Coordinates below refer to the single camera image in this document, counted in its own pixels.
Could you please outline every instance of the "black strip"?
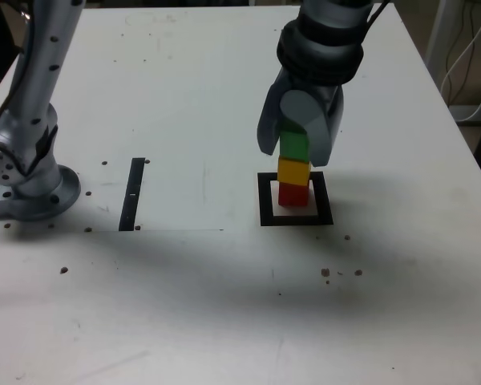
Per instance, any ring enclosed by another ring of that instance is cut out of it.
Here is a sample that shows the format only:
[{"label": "black strip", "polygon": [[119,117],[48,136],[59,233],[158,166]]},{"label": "black strip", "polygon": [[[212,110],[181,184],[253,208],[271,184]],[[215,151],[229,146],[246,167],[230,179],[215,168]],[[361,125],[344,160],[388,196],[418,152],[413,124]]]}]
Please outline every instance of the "black strip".
[{"label": "black strip", "polygon": [[121,219],[119,220],[119,231],[134,231],[137,204],[139,203],[141,183],[143,182],[143,170],[144,158],[133,158],[131,160]]},{"label": "black strip", "polygon": [[333,224],[326,183],[322,172],[310,173],[317,207],[317,215],[311,216],[274,216],[271,181],[277,180],[277,178],[276,172],[258,173],[260,226],[322,226]]}]

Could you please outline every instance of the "white table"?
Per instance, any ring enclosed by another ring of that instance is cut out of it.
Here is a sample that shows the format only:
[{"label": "white table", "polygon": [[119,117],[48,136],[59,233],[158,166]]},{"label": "white table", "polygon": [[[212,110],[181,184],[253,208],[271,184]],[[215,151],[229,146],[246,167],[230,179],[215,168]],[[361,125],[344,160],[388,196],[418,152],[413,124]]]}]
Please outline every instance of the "white table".
[{"label": "white table", "polygon": [[[335,225],[259,226],[297,11],[84,11],[52,101],[92,195],[0,222],[1,385],[481,384],[481,172],[393,6],[345,87]],[[120,233],[132,157],[142,229]]]}]

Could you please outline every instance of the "black square marker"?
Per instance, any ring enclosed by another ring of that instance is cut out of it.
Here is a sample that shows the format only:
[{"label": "black square marker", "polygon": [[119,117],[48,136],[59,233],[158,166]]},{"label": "black square marker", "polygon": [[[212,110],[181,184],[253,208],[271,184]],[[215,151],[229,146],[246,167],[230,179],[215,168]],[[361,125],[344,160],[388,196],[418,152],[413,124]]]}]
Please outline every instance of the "black square marker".
[{"label": "black square marker", "polygon": [[332,225],[333,217],[329,206],[326,183],[322,172],[310,173],[317,215],[274,216],[271,182],[278,179],[276,172],[258,173],[258,200],[260,205],[260,226],[322,226]]}]

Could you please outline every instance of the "gray robot arm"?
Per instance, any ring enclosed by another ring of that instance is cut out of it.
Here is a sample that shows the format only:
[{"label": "gray robot arm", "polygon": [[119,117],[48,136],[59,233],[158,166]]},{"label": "gray robot arm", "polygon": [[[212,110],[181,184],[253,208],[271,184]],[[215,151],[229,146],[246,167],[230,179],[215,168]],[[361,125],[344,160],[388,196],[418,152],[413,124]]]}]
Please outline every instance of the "gray robot arm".
[{"label": "gray robot arm", "polygon": [[313,166],[326,166],[342,118],[342,84],[356,74],[362,42],[385,0],[368,20],[371,0],[304,0],[281,32],[282,68],[269,89],[257,129],[260,150],[272,155],[283,120],[305,129]]},{"label": "gray robot arm", "polygon": [[34,221],[71,207],[79,179],[57,164],[50,99],[83,0],[30,0],[30,19],[10,93],[0,108],[0,218]]}]

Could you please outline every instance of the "stacked blocks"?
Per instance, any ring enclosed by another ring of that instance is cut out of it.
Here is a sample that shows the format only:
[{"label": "stacked blocks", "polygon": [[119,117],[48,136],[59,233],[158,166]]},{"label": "stacked blocks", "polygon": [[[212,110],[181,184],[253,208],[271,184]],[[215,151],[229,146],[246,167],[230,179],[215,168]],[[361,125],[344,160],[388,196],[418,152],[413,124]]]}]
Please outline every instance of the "stacked blocks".
[{"label": "stacked blocks", "polygon": [[280,127],[278,159],[278,204],[306,206],[309,196],[309,141],[306,131],[290,120]]}]

